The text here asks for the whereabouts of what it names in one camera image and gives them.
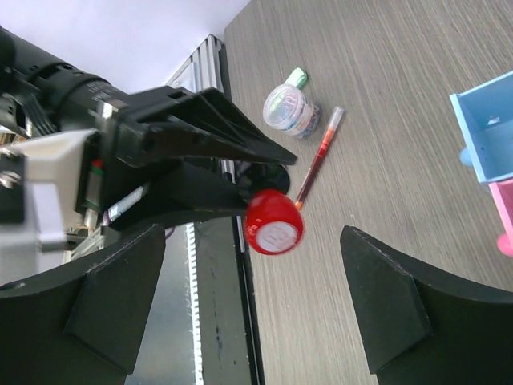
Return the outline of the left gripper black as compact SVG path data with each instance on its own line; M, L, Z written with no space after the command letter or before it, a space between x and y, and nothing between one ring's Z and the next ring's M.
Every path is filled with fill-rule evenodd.
M128 95L112 86L83 86L74 93L74 126L98 131L84 150L78 213L104 212L149 185L110 223L115 231L242 216L259 192L286 194L290 178L279 164L297 161L214 88L193 94L160 87ZM219 174L185 162L192 157L246 162Z

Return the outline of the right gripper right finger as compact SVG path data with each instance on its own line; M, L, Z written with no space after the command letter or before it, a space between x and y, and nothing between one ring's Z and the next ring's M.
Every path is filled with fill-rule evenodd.
M510 384L512 293L470 281L346 226L345 275L380 384Z

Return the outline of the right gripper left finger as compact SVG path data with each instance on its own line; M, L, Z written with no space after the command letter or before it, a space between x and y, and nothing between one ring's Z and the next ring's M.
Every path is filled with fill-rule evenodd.
M164 259L151 225L1 287L3 384L123 384L135 370Z

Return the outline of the red black stamp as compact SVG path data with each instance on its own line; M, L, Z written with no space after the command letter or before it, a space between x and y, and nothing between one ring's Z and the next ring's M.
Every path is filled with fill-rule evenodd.
M265 189L249 202L244 219L248 244L264 255L281 255L294 249L304 234L296 205L282 192Z

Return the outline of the pink plastic bin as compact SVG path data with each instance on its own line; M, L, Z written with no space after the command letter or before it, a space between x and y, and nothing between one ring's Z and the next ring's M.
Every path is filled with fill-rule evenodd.
M512 257L512 179L491 183L490 190L504 228L497 246L501 253Z

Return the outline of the light blue front bin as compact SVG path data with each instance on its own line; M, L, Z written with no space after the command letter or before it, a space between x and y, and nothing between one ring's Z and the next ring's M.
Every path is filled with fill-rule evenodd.
M480 184L512 178L512 73L450 96Z

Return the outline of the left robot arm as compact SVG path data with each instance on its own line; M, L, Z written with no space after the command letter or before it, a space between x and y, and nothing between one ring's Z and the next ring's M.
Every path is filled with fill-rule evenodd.
M289 191L296 157L269 139L221 91L162 86L129 95L8 30L1 33L3 120L36 138L91 129L74 209L109 209L145 195L114 230L172 227L244 214L260 191Z

